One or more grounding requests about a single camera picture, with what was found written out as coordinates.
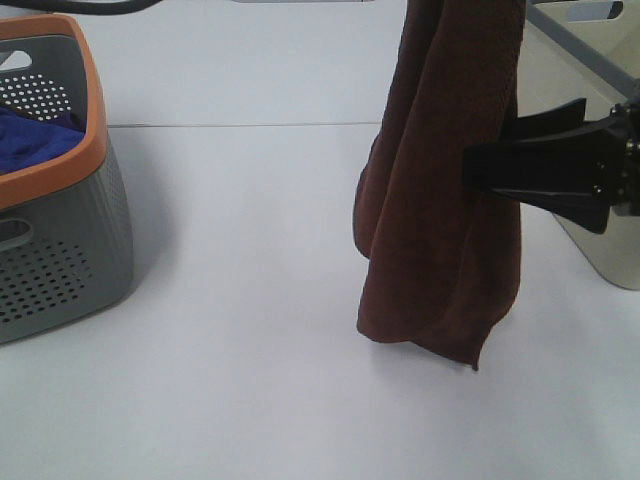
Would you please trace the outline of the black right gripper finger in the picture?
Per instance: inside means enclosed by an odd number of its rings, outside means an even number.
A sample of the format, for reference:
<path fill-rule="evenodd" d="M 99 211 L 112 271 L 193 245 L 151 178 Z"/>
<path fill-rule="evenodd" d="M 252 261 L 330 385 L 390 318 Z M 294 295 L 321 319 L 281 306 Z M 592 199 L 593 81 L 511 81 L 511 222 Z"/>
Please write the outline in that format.
<path fill-rule="evenodd" d="M 578 98 L 552 110 L 506 120 L 499 139 L 519 141 L 564 133 L 584 123 L 587 99 Z"/>
<path fill-rule="evenodd" d="M 596 121 L 555 135 L 469 147 L 461 181 L 602 234 L 616 198 L 615 169 L 616 123 Z"/>

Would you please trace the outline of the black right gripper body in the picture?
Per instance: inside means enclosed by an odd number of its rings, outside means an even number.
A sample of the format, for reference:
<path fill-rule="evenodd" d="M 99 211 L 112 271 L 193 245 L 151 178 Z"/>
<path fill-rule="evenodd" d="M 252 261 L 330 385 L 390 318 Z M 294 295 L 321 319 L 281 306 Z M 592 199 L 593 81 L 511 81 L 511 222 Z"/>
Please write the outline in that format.
<path fill-rule="evenodd" d="M 632 95 L 615 104 L 604 119 L 605 131 L 612 136 L 613 149 L 605 154 L 608 174 L 607 193 L 610 206 L 606 214 L 621 217 L 639 216 L 639 81 Z"/>

